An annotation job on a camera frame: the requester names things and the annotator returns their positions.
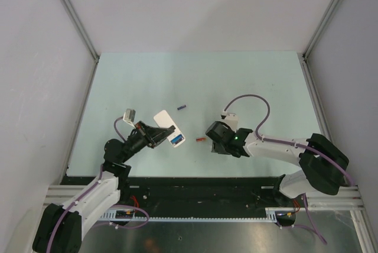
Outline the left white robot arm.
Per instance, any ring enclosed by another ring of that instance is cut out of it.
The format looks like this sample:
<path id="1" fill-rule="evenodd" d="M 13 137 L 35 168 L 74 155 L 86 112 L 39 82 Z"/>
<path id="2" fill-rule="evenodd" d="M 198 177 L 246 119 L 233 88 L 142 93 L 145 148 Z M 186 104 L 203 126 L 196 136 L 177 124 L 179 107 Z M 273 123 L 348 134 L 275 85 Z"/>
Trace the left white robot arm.
<path id="1" fill-rule="evenodd" d="M 177 131 L 175 124 L 152 127 L 135 124 L 127 138 L 108 140 L 99 174 L 81 192 L 43 211 L 36 231 L 34 252 L 79 252 L 84 237 L 98 219 L 113 205 L 125 205 L 131 198 L 126 161 L 145 147 L 155 148 Z"/>

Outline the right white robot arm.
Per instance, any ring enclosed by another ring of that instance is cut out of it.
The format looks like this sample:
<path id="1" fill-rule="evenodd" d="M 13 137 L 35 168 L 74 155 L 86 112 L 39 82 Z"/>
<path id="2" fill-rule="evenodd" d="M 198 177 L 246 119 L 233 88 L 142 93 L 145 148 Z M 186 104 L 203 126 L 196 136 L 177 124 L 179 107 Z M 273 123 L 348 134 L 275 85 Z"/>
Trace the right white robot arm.
<path id="1" fill-rule="evenodd" d="M 272 192 L 278 206 L 287 206 L 300 194 L 318 191 L 329 196 L 344 187 L 349 159 L 325 136 L 313 133 L 309 139 L 284 141 L 258 136 L 251 129 L 232 130 L 216 121 L 206 131 L 215 153 L 234 157 L 266 157 L 300 168 L 284 174 Z"/>

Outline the red white remote control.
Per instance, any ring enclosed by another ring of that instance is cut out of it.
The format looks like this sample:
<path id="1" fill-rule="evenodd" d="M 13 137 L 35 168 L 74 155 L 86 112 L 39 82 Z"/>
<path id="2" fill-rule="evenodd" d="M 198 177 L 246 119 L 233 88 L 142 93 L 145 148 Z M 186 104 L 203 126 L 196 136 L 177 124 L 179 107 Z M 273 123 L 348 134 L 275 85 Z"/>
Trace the red white remote control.
<path id="1" fill-rule="evenodd" d="M 169 129 L 172 133 L 167 136 L 172 147 L 177 148 L 185 142 L 185 136 L 166 110 L 162 110 L 154 116 L 154 121 L 160 128 Z"/>

